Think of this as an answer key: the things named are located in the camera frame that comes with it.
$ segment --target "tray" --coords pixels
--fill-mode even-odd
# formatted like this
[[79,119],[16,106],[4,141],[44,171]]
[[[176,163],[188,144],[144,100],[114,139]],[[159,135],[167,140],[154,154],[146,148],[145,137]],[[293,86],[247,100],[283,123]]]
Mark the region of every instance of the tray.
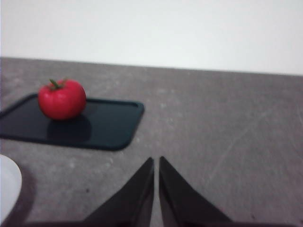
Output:
[[130,144],[144,105],[133,101],[87,98],[82,114],[54,121],[39,109],[37,94],[30,94],[0,113],[0,137],[12,140],[120,150]]

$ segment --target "black tray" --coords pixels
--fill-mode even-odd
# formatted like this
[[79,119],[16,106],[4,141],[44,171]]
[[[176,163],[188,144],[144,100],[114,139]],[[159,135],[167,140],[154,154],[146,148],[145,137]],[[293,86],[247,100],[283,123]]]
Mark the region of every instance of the black tray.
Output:
[[77,148],[120,150],[134,136],[144,112],[139,102],[88,98],[79,117],[53,121],[39,109],[37,94],[0,113],[0,137]]

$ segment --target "green stem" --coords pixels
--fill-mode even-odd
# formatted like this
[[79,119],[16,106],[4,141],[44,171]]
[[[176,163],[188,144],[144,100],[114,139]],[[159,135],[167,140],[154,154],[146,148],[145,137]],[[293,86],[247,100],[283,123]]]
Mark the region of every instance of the green stem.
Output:
[[54,88],[53,90],[57,90],[57,89],[60,89],[62,88],[62,84],[58,84],[56,81],[54,81],[53,79],[49,79],[49,81],[54,85]]

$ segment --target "table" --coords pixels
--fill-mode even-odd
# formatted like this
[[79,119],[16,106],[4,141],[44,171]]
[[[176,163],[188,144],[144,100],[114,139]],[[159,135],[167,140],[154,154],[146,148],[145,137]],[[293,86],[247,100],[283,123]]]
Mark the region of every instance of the table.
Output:
[[82,220],[148,157],[156,159],[151,227],[163,226],[160,156],[235,221],[302,222],[302,77],[1,58],[1,109],[62,77],[88,97],[143,102],[144,116],[118,152],[1,140],[23,175],[8,226]]

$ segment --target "white wall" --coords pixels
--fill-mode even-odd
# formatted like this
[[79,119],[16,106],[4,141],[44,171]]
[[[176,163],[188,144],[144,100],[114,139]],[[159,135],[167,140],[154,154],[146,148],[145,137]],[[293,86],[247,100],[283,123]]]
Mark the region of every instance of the white wall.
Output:
[[303,75],[303,0],[2,0],[1,55]]

